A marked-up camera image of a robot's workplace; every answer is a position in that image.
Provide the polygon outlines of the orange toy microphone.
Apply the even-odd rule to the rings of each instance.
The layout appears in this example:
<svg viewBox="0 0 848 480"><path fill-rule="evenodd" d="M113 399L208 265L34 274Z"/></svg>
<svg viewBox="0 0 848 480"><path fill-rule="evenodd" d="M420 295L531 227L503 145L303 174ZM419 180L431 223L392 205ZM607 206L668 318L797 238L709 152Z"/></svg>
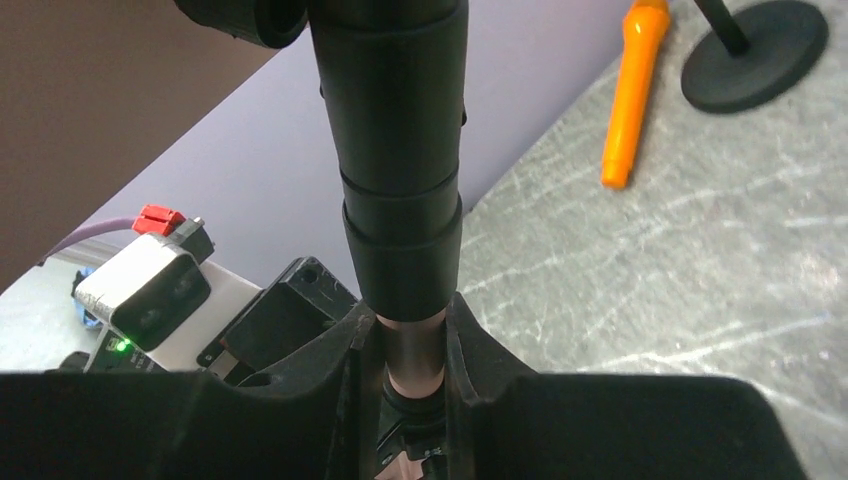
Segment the orange toy microphone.
<svg viewBox="0 0 848 480"><path fill-rule="evenodd" d="M639 149L654 67L671 24L663 0L635 1L622 21L623 50L607 135L601 157L600 182L624 189Z"/></svg>

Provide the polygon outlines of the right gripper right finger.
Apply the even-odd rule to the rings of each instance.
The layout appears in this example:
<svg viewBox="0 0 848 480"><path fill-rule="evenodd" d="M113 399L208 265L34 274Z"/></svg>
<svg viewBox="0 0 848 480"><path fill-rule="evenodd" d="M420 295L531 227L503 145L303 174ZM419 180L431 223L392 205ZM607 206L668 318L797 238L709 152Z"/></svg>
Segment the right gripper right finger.
<svg viewBox="0 0 848 480"><path fill-rule="evenodd" d="M771 405L728 377L552 374L455 295L446 323L451 479L802 479Z"/></svg>

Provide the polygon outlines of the pink music stand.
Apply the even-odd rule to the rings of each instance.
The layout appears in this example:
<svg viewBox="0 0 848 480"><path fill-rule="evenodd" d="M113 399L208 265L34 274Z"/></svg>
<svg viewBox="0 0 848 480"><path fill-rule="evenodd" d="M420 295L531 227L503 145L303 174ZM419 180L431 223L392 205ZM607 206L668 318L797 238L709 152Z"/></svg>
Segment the pink music stand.
<svg viewBox="0 0 848 480"><path fill-rule="evenodd" d="M282 49L312 33L344 185L343 220L374 316L401 325L393 366L440 370L457 285L468 5L182 1L192 21Z"/></svg>

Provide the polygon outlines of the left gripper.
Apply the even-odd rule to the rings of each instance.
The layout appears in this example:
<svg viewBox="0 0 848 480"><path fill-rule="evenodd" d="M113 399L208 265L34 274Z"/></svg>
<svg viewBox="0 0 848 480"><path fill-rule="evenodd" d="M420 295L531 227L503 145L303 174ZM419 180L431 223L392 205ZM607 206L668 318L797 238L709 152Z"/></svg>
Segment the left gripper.
<svg viewBox="0 0 848 480"><path fill-rule="evenodd" d="M212 263L212 292L180 330L147 353L105 327L93 352L74 351L62 372L208 371L236 385L333 327L356 297L315 257L293 260L261 289Z"/></svg>

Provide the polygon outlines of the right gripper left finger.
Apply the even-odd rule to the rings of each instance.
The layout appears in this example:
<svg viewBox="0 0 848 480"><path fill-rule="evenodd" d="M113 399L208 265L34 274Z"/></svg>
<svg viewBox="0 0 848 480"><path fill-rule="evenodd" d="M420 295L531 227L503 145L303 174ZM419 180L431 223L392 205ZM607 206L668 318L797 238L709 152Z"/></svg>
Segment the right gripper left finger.
<svg viewBox="0 0 848 480"><path fill-rule="evenodd" d="M5 374L5 479L360 479L373 473L363 305L233 387L204 372Z"/></svg>

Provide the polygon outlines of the black microphone stand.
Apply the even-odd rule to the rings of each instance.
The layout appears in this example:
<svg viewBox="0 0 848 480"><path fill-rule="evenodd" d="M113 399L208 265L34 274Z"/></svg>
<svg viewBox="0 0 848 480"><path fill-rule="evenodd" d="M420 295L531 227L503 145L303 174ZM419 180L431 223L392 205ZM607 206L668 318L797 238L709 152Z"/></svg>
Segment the black microphone stand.
<svg viewBox="0 0 848 480"><path fill-rule="evenodd" d="M723 1L695 3L710 31L681 70L684 98L710 114L759 107L795 86L823 54L829 25L805 1L762 1L730 12Z"/></svg>

